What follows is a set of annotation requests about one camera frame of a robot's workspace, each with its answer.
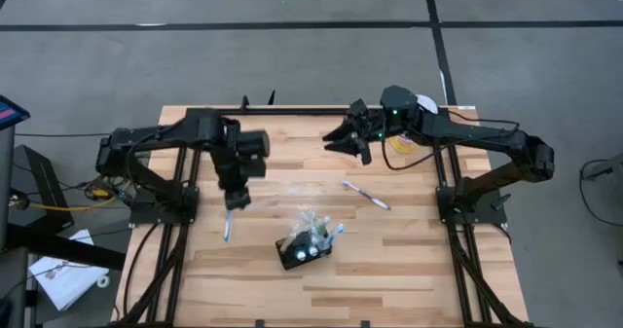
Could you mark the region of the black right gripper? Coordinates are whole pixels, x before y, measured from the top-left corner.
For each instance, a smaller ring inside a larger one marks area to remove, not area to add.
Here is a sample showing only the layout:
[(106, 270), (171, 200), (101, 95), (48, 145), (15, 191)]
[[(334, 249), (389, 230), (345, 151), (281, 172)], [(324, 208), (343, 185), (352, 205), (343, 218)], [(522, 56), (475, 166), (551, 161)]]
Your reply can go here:
[(347, 119), (322, 137), (329, 142), (327, 151), (359, 156), (364, 165), (372, 161), (369, 144), (385, 139), (385, 113), (370, 109), (362, 99), (354, 101), (348, 109)]

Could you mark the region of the black wire caddy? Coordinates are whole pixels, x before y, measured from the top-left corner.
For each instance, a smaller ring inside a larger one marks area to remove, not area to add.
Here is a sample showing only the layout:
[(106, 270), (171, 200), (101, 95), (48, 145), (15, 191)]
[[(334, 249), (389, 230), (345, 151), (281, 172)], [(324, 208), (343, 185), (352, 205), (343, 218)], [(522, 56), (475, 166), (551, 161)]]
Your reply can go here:
[[(279, 257), (280, 263), (286, 271), (303, 266), (309, 262), (318, 260), (322, 257), (329, 256), (332, 253), (332, 249), (333, 249), (333, 246), (332, 246), (332, 248), (329, 249), (328, 251), (322, 251), (318, 247), (318, 244), (315, 244), (312, 242), (311, 234), (309, 232), (298, 234), (298, 236), (289, 243), (286, 243), (286, 241), (287, 241), (287, 238), (284, 237), (284, 238), (278, 239), (275, 242), (275, 248), (276, 248), (276, 252)], [(320, 252), (319, 256), (312, 257), (309, 254), (309, 247), (313, 245), (319, 249), (319, 252)], [(309, 254), (309, 259), (305, 262), (299, 262), (296, 258), (296, 252), (298, 250), (306, 250), (307, 253)]]

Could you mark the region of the wrapped toothbrushes right pile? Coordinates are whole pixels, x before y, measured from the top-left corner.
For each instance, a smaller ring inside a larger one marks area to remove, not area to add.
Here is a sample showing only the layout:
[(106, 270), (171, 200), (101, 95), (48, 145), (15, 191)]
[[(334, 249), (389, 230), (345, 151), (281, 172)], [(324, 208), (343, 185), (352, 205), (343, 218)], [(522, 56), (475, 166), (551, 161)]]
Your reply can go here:
[(355, 192), (357, 192), (359, 195), (363, 196), (364, 198), (366, 198), (367, 200), (369, 200), (370, 202), (374, 203), (376, 206), (385, 209), (385, 210), (391, 210), (391, 207), (389, 205), (387, 205), (386, 203), (384, 203), (383, 201), (379, 200), (378, 198), (370, 195), (369, 193), (367, 193), (365, 190), (358, 188), (356, 186), (354, 186), (353, 184), (351, 184), (349, 181), (347, 180), (343, 180), (342, 181), (342, 185), (344, 187), (353, 189)]

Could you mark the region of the yellow Lysol wipes canister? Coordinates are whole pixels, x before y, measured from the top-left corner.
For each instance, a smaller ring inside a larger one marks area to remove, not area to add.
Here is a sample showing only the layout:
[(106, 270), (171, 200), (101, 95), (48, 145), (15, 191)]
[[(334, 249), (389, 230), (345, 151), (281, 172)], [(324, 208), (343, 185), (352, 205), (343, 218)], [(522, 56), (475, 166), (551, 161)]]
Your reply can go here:
[[(427, 95), (417, 94), (417, 103), (426, 111), (434, 114), (438, 113), (436, 102)], [(418, 145), (405, 134), (391, 137), (389, 139), (389, 144), (396, 152), (404, 155), (414, 153), (418, 150)]]

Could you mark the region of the white paper sheets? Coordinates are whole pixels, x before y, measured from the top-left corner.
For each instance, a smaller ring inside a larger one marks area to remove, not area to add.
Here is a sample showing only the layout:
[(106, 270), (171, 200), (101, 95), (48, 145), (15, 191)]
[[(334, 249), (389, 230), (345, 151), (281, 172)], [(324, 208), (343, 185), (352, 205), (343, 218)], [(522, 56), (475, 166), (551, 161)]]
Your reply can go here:
[(65, 311), (110, 272), (107, 268), (41, 257), (28, 267), (55, 308)]

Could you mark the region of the black monitor stand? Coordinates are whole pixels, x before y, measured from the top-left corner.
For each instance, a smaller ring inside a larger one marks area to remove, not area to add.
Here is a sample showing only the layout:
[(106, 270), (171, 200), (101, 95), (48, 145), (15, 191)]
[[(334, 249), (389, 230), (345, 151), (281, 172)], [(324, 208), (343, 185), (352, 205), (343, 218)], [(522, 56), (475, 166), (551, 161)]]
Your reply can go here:
[[(126, 254), (88, 245), (74, 240), (56, 236), (64, 230), (60, 223), (56, 228), (32, 228), (15, 225), (9, 222), (9, 201), (14, 164), (15, 126), (0, 129), (0, 256), (11, 255), (14, 249), (24, 253), (34, 253), (43, 256), (67, 260), (73, 263), (94, 265), (109, 270), (120, 271), (126, 259)], [(43, 197), (62, 197), (62, 191), (51, 162), (39, 155), (35, 163), (30, 164), (30, 173), (37, 185), (37, 194)], [(18, 313), (21, 313), (19, 323), (23, 323), (24, 300), (12, 302), (12, 299), (0, 299), (0, 328), (11, 327), (11, 315), (18, 322)]]

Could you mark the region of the large display monitor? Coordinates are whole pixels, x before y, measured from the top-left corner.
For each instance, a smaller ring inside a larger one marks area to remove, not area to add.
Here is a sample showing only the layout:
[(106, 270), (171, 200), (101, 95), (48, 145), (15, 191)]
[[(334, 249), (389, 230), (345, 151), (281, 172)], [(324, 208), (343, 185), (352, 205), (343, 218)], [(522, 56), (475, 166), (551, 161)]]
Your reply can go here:
[(0, 94), (0, 131), (12, 128), (30, 118), (30, 113)]

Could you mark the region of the black aluminium table frame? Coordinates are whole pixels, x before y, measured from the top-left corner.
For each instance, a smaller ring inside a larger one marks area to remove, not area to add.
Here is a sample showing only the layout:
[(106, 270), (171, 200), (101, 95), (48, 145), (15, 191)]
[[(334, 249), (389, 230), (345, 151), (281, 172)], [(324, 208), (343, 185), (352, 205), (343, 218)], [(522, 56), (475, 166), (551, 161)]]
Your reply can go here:
[[(224, 241), (226, 210), (209, 156), (202, 156), (199, 211), (188, 231), (179, 281), (166, 279), (155, 318), (131, 328), (518, 326), (527, 318), (508, 238), (496, 227), (458, 231), (481, 264), (498, 303), (489, 305), (452, 255), (436, 191), (491, 165), (479, 149), (457, 147), (434, 159), (427, 148), (400, 154), (373, 144), (373, 160), (328, 152), (322, 137), (344, 116), (340, 106), (255, 106), (226, 111), (245, 129), (271, 140), (265, 178), (251, 179), (251, 204), (235, 214)], [(385, 210), (344, 187), (347, 180), (391, 207)], [(300, 213), (343, 224), (329, 256), (286, 271), (275, 242), (292, 241)]]

